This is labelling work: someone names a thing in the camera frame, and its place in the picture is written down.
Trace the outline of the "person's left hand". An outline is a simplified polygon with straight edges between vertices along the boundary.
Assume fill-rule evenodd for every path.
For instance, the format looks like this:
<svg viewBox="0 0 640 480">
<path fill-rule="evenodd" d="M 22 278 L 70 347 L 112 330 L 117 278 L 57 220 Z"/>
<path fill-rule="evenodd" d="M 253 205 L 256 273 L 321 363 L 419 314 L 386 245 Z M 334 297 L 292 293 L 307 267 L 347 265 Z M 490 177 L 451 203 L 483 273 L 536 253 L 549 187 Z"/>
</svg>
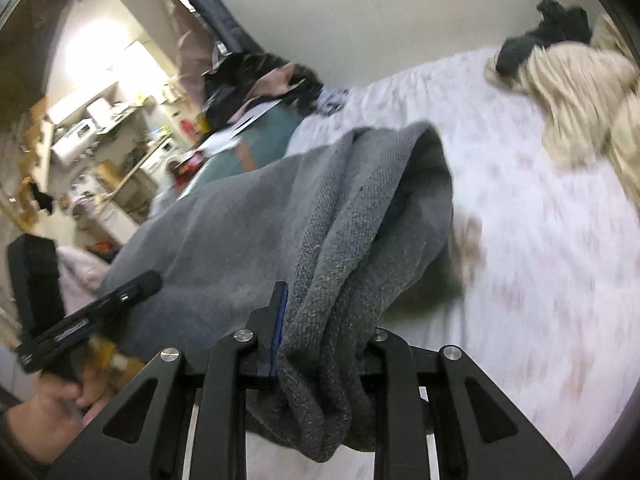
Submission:
<svg viewBox="0 0 640 480">
<path fill-rule="evenodd" d="M 29 458 L 51 465 L 111 400 L 107 371 L 89 349 L 78 382 L 42 373 L 34 394 L 4 415 L 9 435 Z"/>
</svg>

